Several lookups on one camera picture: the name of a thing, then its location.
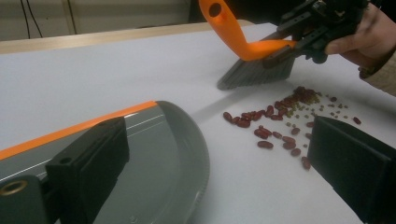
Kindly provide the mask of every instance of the white surface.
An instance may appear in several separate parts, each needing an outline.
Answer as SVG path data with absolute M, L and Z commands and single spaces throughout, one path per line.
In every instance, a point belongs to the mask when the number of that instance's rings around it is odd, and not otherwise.
M 249 40 L 274 30 L 245 28 Z M 284 122 L 262 119 L 245 130 L 225 122 L 222 112 L 262 109 L 304 85 L 336 96 L 362 120 L 362 130 L 396 147 L 396 99 L 359 80 L 357 66 L 339 56 L 322 65 L 300 58 L 286 81 L 217 90 L 236 59 L 214 32 L 1 55 L 0 148 L 165 100 L 191 114 L 209 148 L 209 185 L 191 223 L 361 223 L 315 169 L 306 172 L 280 144 L 256 147 L 252 132 L 259 124 L 285 133 Z

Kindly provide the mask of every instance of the orange edge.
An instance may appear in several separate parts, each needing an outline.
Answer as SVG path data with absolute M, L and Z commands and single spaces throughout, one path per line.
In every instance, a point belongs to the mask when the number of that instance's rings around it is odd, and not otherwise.
M 27 141 L 27 142 L 24 142 L 24 143 L 21 143 L 19 145 L 14 146 L 14 147 L 9 147 L 9 148 L 3 149 L 3 150 L 0 151 L 0 161 L 6 159 L 8 157 L 12 157 L 12 156 L 15 156 L 17 154 L 20 154 L 20 153 L 22 153 L 24 151 L 30 150 L 32 148 L 45 145 L 45 144 L 47 144 L 49 142 L 52 142 L 54 140 L 66 137 L 66 136 L 68 136 L 70 134 L 78 133 L 80 131 L 89 129 L 92 126 L 94 126 L 97 123 L 100 123 L 100 122 L 102 122 L 104 120 L 113 119 L 113 118 L 116 118 L 116 117 L 124 117 L 124 116 L 126 116 L 128 114 L 132 114 L 132 113 L 138 112 L 140 110 L 144 110 L 144 109 L 153 107 L 155 105 L 157 105 L 157 103 L 154 102 L 154 101 L 148 101 L 148 102 L 145 102 L 145 103 L 140 104 L 140 105 L 134 105 L 134 106 L 122 109 L 120 111 L 117 111 L 117 112 L 114 112 L 114 113 L 111 113 L 111 114 L 107 114 L 107 115 L 104 115 L 102 117 L 99 117 L 99 118 L 96 118 L 96 119 L 91 119 L 91 120 L 82 122 L 80 124 L 77 124 L 77 125 L 62 129 L 62 130 L 54 132 L 54 133 L 49 133 L 47 135 L 43 135 L 41 137 L 38 137 L 36 139 L 30 140 L 30 141 Z

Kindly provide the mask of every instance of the dark plastic piece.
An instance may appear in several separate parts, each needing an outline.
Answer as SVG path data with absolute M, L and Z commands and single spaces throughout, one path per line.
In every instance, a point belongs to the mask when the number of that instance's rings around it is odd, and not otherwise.
M 316 117 L 308 158 L 364 223 L 396 223 L 396 149 L 336 119 Z
M 61 222 L 93 223 L 128 160 L 124 118 L 97 124 L 56 155 L 46 169 L 62 197 Z
M 41 190 L 34 175 L 12 178 L 0 185 L 0 222 L 50 224 Z

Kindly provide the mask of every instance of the bean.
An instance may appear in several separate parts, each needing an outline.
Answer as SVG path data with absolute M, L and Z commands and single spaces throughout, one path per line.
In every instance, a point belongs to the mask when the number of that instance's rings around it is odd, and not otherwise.
M 299 148 L 295 148 L 294 150 L 291 151 L 290 154 L 291 154 L 291 156 L 293 156 L 293 157 L 300 156 L 301 150 L 300 150 Z
M 314 121 L 311 121 L 311 122 L 307 122 L 306 123 L 306 127 L 308 127 L 308 128 L 313 128 L 314 127 Z
M 267 149 L 272 149 L 274 147 L 274 144 L 267 142 L 267 141 L 260 141 L 257 143 L 257 146 L 267 148 Z
M 296 103 L 296 101 L 297 100 L 293 100 L 293 99 L 290 99 L 290 98 L 286 98 L 286 99 L 284 99 L 282 102 L 280 102 L 283 106 L 285 106 L 285 107 L 288 107 L 288 108 L 290 108 L 290 107 L 292 107 L 295 103 Z
M 277 133 L 277 132 L 273 132 L 273 136 L 275 137 L 275 138 L 282 138 L 282 134 L 281 133 Z
M 268 105 L 267 111 L 265 111 L 265 117 L 269 118 L 272 115 L 274 115 L 274 107 L 271 105 Z
M 275 103 L 274 103 L 274 108 L 275 109 L 282 109 L 282 104 L 279 102 L 279 101 L 275 101 Z
M 283 148 L 285 148 L 285 149 L 292 149 L 292 148 L 295 148 L 295 147 L 296 147 L 295 143 L 286 142 L 286 143 L 283 144 Z
M 228 112 L 224 112 L 223 117 L 225 118 L 225 120 L 227 120 L 229 122 L 231 122 L 233 120 L 233 116 L 231 116 L 231 114 Z
M 241 118 L 246 119 L 246 120 L 251 120 L 251 114 L 243 113 L 243 114 L 241 114 Z
M 305 170 L 311 169 L 311 162 L 307 157 L 301 157 L 301 162 L 303 163 L 303 167 Z
M 286 113 L 288 113 L 288 109 L 287 109 L 287 108 L 283 108 L 283 109 L 281 109 L 281 110 L 279 110 L 279 111 L 277 112 L 277 114 L 278 114 L 279 116 L 284 116 Z
M 237 124 L 238 121 L 239 121 L 240 119 L 241 119 L 241 118 L 239 118 L 239 117 L 233 118 L 233 119 L 231 120 L 231 124 Z
M 299 132 L 300 132 L 300 129 L 299 129 L 299 128 L 293 128 L 293 129 L 291 130 L 291 134 L 292 134 L 292 135 L 297 135 Z
M 238 120 L 236 125 L 240 128 L 248 128 L 248 127 L 250 127 L 250 121 L 246 120 L 246 119 L 240 119 L 240 120 Z
M 361 120 L 356 117 L 353 118 L 353 121 L 355 121 L 355 123 L 357 124 L 361 124 Z
M 264 126 L 260 125 L 259 129 L 262 130 L 263 132 L 265 132 L 268 136 L 272 135 L 272 132 L 269 131 L 268 129 L 264 128 Z
M 305 137 L 308 138 L 308 139 L 311 139 L 312 138 L 312 133 L 306 133 Z
M 283 120 L 283 117 L 279 115 L 271 115 L 271 120 Z
M 288 137 L 288 136 L 283 136 L 282 140 L 286 143 L 296 143 L 296 140 L 292 137 Z
M 257 121 L 262 118 L 262 113 L 255 113 L 253 116 L 253 120 Z
M 254 135 L 262 138 L 262 139 L 267 139 L 268 138 L 268 134 L 266 132 L 264 132 L 261 129 L 256 129 L 254 130 Z

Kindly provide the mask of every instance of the gray plastic curved surface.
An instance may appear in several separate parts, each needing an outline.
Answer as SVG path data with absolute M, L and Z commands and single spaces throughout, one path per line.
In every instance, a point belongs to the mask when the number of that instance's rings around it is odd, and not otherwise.
M 94 224 L 186 223 L 204 195 L 209 156 L 201 131 L 178 106 L 157 104 L 125 116 L 131 159 Z M 0 161 L 0 181 L 43 178 L 48 160 L 84 132 Z

